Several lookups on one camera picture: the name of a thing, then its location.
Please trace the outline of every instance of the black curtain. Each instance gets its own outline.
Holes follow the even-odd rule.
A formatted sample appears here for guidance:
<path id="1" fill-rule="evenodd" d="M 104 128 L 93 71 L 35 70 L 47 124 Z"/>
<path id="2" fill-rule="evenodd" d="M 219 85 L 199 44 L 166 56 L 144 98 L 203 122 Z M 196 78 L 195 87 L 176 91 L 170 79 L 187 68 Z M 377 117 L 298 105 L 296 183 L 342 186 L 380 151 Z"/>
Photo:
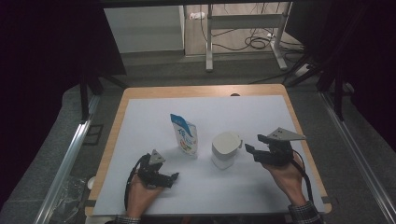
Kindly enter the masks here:
<path id="1" fill-rule="evenodd" d="M 2 206 L 82 69 L 88 80 L 125 70 L 99 4 L 0 1 L 0 32 Z"/>
<path id="2" fill-rule="evenodd" d="M 396 4 L 374 1 L 346 45 L 352 103 L 396 151 Z"/>

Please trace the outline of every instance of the gray floor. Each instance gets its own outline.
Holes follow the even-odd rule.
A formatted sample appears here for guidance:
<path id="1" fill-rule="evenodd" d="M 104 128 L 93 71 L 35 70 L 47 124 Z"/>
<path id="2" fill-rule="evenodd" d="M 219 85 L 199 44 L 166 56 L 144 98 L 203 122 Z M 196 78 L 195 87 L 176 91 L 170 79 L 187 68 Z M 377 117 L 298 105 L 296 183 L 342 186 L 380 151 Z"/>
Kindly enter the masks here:
<path id="1" fill-rule="evenodd" d="M 268 53 L 215 55 L 212 73 L 205 71 L 205 58 L 184 57 L 177 52 L 122 56 L 128 75 L 117 78 L 131 87 L 249 84 L 282 73 L 274 56 Z M 283 77 L 279 77 L 259 83 L 280 83 L 282 80 Z M 332 211 L 324 216 L 327 223 L 388 223 L 318 96 L 316 80 L 317 77 L 312 77 L 297 87 L 288 88 L 288 93 L 332 203 Z M 95 174 L 122 95 L 119 86 L 105 79 L 102 83 L 105 92 L 92 121 L 95 127 L 102 127 L 101 135 L 99 139 L 85 139 L 70 174 L 82 180 Z M 59 117 L 34 162 L 5 203 L 0 223 L 32 223 L 35 219 L 78 126 L 78 91 L 75 87 L 64 94 Z M 346 124 L 364 156 L 394 200 L 396 178 L 392 170 L 396 168 L 395 153 L 347 97 L 344 113 Z M 85 189 L 83 198 L 88 193 Z M 76 223 L 84 221 L 80 210 Z"/>

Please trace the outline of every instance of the plastic bag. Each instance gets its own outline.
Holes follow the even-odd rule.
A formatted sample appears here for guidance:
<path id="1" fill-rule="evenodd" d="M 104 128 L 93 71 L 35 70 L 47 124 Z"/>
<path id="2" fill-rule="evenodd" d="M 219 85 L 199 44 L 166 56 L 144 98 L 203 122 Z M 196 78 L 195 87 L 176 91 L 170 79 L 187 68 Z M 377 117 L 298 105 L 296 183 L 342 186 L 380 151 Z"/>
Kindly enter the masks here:
<path id="1" fill-rule="evenodd" d="M 85 182 L 84 179 L 73 176 L 64 181 L 59 200 L 52 209 L 50 223 L 76 223 Z"/>

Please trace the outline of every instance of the hand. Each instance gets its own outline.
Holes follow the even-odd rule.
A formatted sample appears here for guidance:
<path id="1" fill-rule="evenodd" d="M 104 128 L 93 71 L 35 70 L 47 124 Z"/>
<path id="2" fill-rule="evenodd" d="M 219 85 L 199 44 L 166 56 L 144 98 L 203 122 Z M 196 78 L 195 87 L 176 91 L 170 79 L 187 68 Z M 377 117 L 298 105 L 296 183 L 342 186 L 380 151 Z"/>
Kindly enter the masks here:
<path id="1" fill-rule="evenodd" d="M 294 160 L 303 167 L 303 162 L 295 152 L 293 156 Z M 270 172 L 277 186 L 288 196 L 292 205 L 302 206 L 306 204 L 302 189 L 303 177 L 293 164 L 289 163 L 281 167 L 262 164 L 262 167 Z"/>
<path id="2" fill-rule="evenodd" d="M 147 189 L 139 176 L 134 175 L 128 194 L 127 217 L 140 218 L 146 209 L 154 202 L 163 191 L 163 187 Z"/>

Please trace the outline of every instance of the metal bar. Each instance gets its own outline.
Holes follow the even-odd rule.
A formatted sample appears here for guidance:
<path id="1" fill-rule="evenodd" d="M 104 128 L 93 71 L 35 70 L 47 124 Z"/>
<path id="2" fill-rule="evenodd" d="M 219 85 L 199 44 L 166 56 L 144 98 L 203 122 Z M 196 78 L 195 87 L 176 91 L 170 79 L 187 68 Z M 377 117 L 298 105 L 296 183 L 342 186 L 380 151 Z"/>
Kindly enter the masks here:
<path id="1" fill-rule="evenodd" d="M 384 189 L 382 184 L 379 182 L 378 178 L 376 177 L 375 173 L 371 169 L 369 163 L 364 158 L 358 144 L 355 142 L 352 134 L 349 132 L 347 126 L 343 121 L 341 121 L 337 114 L 332 109 L 332 100 L 328 96 L 328 94 L 320 92 L 320 97 L 322 98 L 324 104 L 327 107 L 327 111 L 332 118 L 338 132 L 343 137 L 344 142 L 346 143 L 346 147 L 349 150 L 353 160 L 356 162 L 358 169 L 361 172 L 367 186 L 369 187 L 370 191 L 373 193 L 376 202 L 378 203 L 380 209 L 382 210 L 385 218 L 387 219 L 388 223 L 395 223 L 396 221 L 396 210 L 395 206 L 389 197 L 387 191 Z"/>
<path id="2" fill-rule="evenodd" d="M 279 64 L 280 70 L 287 70 L 288 69 L 288 66 L 286 65 L 286 62 L 283 59 L 282 54 L 280 53 L 279 43 L 280 43 L 280 39 L 282 38 L 283 31 L 285 30 L 286 20 L 288 19 L 288 16 L 289 16 L 290 6 L 291 6 L 291 2 L 288 2 L 286 4 L 285 9 L 282 12 L 282 16 L 280 18 L 280 22 L 279 22 L 279 25 L 278 25 L 278 28 L 277 28 L 275 41 L 271 41 L 271 43 L 270 43 L 271 49 L 273 50 L 273 53 L 274 53 L 274 55 L 276 57 L 276 60 L 277 60 L 277 63 Z"/>
<path id="3" fill-rule="evenodd" d="M 117 79 L 116 77 L 113 77 L 113 76 L 102 76 L 102 77 L 107 79 L 108 81 L 116 84 L 117 86 L 121 87 L 123 90 L 130 88 L 130 86 L 128 86 L 128 84 L 122 82 L 121 80 Z"/>
<path id="4" fill-rule="evenodd" d="M 334 112 L 338 116 L 341 121 L 344 121 L 343 118 L 343 68 L 341 64 L 337 65 L 336 68 L 336 77 L 334 81 L 335 93 L 334 93 Z"/>
<path id="5" fill-rule="evenodd" d="M 277 28 L 283 17 L 281 14 L 212 16 L 212 30 Z"/>
<path id="6" fill-rule="evenodd" d="M 81 123 L 87 121 L 89 113 L 88 106 L 88 92 L 87 92 L 87 78 L 85 77 L 85 71 L 81 71 L 81 77 L 79 82 L 79 95 L 81 98 Z"/>
<path id="7" fill-rule="evenodd" d="M 99 103 L 100 97 L 94 95 L 90 102 L 90 115 L 87 118 L 87 121 L 78 125 L 76 133 L 73 137 L 73 140 L 67 149 L 66 154 L 64 155 L 64 160 L 61 163 L 61 166 L 56 174 L 52 184 L 49 188 L 46 198 L 44 202 L 41 204 L 40 210 L 35 218 L 35 224 L 43 224 L 50 222 L 50 216 L 52 215 L 52 208 L 56 204 L 56 201 L 59 199 L 62 184 L 70 174 L 71 169 L 73 168 L 74 161 L 78 155 L 79 149 L 81 148 L 82 142 L 84 141 L 84 137 L 90 127 L 93 113 L 96 111 L 96 107 Z"/>
<path id="8" fill-rule="evenodd" d="M 207 5 L 206 72 L 213 71 L 212 5 Z"/>

